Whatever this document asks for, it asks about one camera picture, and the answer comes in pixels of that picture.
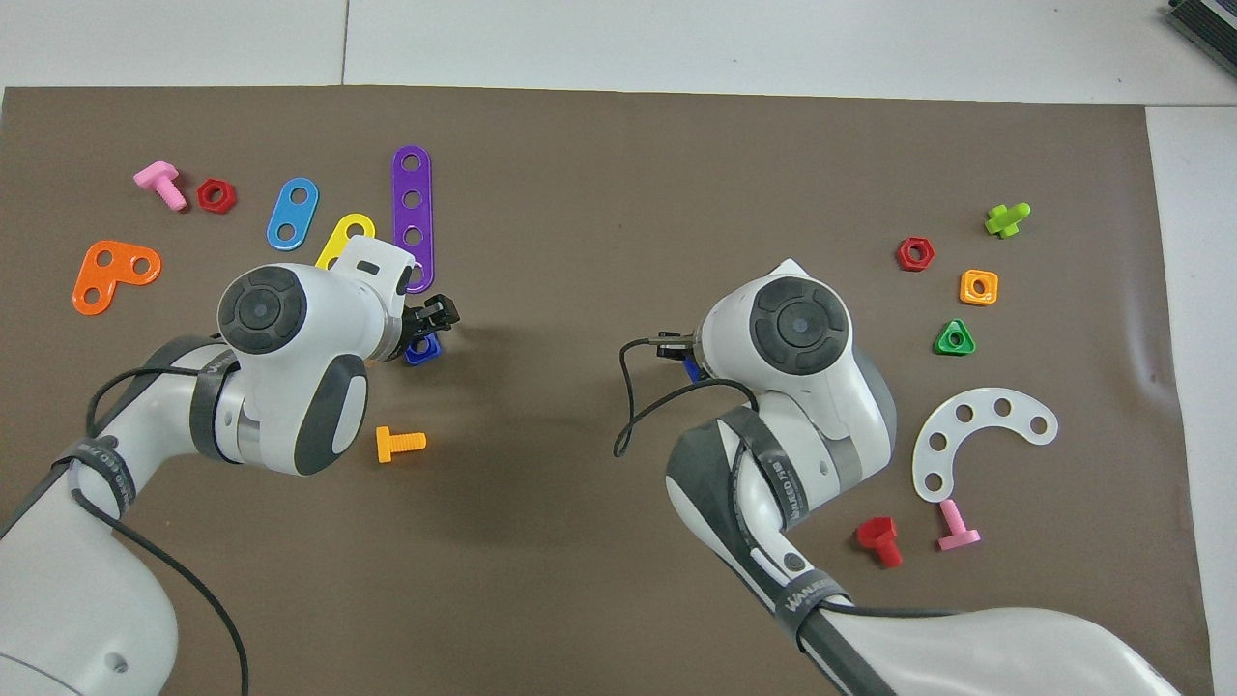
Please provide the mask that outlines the brown table mat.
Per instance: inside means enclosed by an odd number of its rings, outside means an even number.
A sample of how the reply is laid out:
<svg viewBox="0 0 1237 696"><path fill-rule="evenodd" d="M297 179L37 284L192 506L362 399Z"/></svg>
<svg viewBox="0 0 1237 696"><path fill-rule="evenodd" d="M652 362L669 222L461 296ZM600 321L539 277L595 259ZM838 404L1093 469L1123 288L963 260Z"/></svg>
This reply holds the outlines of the brown table mat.
<svg viewBox="0 0 1237 696"><path fill-rule="evenodd" d="M10 89L0 122L0 524L80 435L96 387L265 263L312 263L362 211L388 239L390 159L428 151L445 355L375 365L362 439L297 478L177 457L129 524L212 586L255 696L830 696L675 516L675 436L738 404L689 393L623 425L618 347L691 331L792 257L835 287L901 414L893 462L792 529L862 605L1029 605L1113 630L1188 696L1212 677L1147 114L1141 108L421 88ZM132 176L172 163L172 211ZM313 180L303 246L266 239ZM204 211L221 178L238 202ZM997 204L1032 206L986 232ZM931 239L929 269L896 250ZM148 286L72 304L96 241L160 252ZM999 276L993 305L964 269ZM976 342L934 354L946 321ZM987 428L940 551L913 446L960 392L1028 393L1054 443ZM375 428L428 448L380 464ZM901 567L854 530L894 519Z"/></svg>

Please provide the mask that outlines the purple four-hole plastic strip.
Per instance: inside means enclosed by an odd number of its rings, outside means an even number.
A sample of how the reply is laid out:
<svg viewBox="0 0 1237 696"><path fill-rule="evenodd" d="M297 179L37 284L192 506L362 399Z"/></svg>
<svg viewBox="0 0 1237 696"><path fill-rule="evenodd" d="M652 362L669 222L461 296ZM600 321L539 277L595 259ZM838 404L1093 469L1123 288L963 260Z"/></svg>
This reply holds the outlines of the purple four-hole plastic strip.
<svg viewBox="0 0 1237 696"><path fill-rule="evenodd" d="M419 269L408 291L428 291L435 277L433 171L428 151L416 143L400 147L390 159L390 232Z"/></svg>

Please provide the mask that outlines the orange-yellow plastic screw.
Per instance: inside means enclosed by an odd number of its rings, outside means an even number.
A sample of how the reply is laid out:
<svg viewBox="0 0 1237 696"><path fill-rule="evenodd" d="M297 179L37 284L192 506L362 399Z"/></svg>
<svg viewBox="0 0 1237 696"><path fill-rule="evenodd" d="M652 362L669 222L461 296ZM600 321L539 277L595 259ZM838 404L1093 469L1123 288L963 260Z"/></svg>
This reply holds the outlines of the orange-yellow plastic screw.
<svg viewBox="0 0 1237 696"><path fill-rule="evenodd" d="M376 427L375 443L377 461L380 464L390 464L395 454L426 450L428 448L428 436L423 431L400 433L390 431L388 427Z"/></svg>

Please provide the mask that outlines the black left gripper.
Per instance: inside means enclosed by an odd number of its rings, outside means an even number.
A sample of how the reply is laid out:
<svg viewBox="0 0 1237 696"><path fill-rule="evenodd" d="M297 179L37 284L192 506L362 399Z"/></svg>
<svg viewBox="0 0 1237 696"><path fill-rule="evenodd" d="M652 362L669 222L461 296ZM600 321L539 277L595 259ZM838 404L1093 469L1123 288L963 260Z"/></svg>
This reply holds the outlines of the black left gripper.
<svg viewBox="0 0 1237 696"><path fill-rule="evenodd" d="M424 305L406 307L401 316L400 336L390 359L404 357L404 347L411 340L412 356L434 354L433 333L444 334L460 320L460 314L450 297L437 294L429 297Z"/></svg>

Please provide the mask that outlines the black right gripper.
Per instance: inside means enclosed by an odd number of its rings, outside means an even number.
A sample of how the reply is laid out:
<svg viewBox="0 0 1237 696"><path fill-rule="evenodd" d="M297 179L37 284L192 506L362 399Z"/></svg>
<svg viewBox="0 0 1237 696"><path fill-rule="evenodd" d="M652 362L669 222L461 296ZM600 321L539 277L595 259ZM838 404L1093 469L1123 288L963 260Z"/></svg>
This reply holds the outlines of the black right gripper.
<svg viewBox="0 0 1237 696"><path fill-rule="evenodd" d="M656 354L658 359L683 363L687 373L693 370L696 359L696 335L693 333L658 333L656 335Z"/></svg>

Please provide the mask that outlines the lime green plastic screw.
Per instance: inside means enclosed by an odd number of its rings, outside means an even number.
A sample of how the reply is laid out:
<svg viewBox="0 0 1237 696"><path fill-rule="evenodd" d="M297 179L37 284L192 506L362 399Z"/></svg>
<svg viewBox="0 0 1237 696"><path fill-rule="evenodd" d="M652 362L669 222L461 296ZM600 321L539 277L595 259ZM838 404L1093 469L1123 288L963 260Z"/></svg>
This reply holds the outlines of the lime green plastic screw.
<svg viewBox="0 0 1237 696"><path fill-rule="evenodd" d="M986 232L997 235L999 239L1011 239L1013 235L1021 232L1021 224L1025 218L1029 218L1030 211L1032 206L1025 202L1013 204L1013 206L997 204L997 206L992 206L987 211L985 221Z"/></svg>

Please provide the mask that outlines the orange heart-shaped three-hole plate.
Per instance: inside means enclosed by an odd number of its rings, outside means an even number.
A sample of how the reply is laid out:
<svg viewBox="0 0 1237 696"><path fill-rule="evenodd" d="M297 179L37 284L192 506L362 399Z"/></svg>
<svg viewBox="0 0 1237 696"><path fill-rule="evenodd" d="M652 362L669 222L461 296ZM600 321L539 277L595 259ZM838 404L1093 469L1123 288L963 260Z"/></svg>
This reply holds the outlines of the orange heart-shaped three-hole plate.
<svg viewBox="0 0 1237 696"><path fill-rule="evenodd" d="M80 260L72 304L84 316L111 307L119 286L148 286L162 272L160 252L139 244L96 241Z"/></svg>

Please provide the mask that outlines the red plastic screw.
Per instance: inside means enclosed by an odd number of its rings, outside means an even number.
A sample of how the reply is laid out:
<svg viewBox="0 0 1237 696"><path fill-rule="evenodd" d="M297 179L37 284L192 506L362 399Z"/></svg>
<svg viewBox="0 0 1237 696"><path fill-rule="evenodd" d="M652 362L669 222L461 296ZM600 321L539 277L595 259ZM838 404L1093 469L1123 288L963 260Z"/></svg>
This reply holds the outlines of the red plastic screw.
<svg viewBox="0 0 1237 696"><path fill-rule="evenodd" d="M875 516L870 520L863 520L854 530L854 540L858 543L861 549L875 554L883 567L901 567L903 562L898 537L901 533L898 533L894 519L889 516Z"/></svg>

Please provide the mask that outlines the yellow three-hole plastic strip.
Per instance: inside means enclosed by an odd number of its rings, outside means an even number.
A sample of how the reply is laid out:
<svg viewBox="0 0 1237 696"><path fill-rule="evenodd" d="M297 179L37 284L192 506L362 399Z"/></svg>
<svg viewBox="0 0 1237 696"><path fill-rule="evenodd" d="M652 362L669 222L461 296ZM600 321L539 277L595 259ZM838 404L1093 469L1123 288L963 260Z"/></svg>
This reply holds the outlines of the yellow three-hole plastic strip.
<svg viewBox="0 0 1237 696"><path fill-rule="evenodd" d="M332 265L335 265L336 260L339 260L350 239L357 237L357 235L375 239L376 232L377 229L374 220L367 215L362 215L362 213L350 213L350 215L340 218L335 227L332 229L318 260L315 260L317 268L330 269Z"/></svg>

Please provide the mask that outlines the pink plastic screw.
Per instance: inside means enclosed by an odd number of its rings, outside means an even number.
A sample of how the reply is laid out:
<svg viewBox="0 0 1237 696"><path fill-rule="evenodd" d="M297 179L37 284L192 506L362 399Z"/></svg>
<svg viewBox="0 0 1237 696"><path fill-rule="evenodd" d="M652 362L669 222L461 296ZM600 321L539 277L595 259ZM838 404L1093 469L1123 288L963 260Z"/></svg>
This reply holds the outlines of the pink plastic screw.
<svg viewBox="0 0 1237 696"><path fill-rule="evenodd" d="M962 549L962 546L969 546L972 543L982 540L977 530L964 523L962 512L959 511L955 501L941 501L939 509L946 525L946 534L936 539L936 546L939 546L940 551Z"/></svg>
<svg viewBox="0 0 1237 696"><path fill-rule="evenodd" d="M177 185L176 180L178 177L181 177L181 171L177 171L172 163L153 161L151 164L143 167L142 171L135 172L132 180L141 189L157 194L160 202L163 202L169 210L184 211L188 202Z"/></svg>

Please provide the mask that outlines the black electronic device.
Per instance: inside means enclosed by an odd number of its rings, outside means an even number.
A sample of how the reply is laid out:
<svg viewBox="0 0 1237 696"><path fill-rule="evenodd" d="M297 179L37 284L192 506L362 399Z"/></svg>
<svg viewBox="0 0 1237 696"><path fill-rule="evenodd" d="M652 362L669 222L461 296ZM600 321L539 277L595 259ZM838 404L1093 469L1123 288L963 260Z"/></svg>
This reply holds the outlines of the black electronic device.
<svg viewBox="0 0 1237 696"><path fill-rule="evenodd" d="M1166 22L1192 43L1237 61L1237 0L1169 0Z"/></svg>

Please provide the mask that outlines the blue two-hole plastic strip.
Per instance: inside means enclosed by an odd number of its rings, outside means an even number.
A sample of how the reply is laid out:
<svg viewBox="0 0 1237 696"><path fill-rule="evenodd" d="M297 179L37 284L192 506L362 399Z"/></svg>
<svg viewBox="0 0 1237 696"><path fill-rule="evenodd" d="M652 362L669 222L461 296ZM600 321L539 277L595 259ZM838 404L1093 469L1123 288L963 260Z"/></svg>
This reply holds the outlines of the blue two-hole plastic strip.
<svg viewBox="0 0 1237 696"><path fill-rule="evenodd" d="M275 197L273 211L267 221L267 244L282 252L303 246L318 202L318 187L309 178L296 177L285 182Z"/></svg>

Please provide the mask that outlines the white curved five-hole plate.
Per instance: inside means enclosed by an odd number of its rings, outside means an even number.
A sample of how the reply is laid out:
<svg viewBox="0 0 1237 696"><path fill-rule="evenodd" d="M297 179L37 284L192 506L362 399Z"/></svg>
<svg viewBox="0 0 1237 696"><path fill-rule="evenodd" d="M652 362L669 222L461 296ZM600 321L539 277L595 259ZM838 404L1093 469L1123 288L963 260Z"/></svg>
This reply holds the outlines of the white curved five-hole plate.
<svg viewBox="0 0 1237 696"><path fill-rule="evenodd" d="M1059 422L1048 405L1021 391L983 387L950 397L928 415L910 450L910 481L919 498L935 504L952 497L956 452L987 428L1045 446L1056 439Z"/></svg>

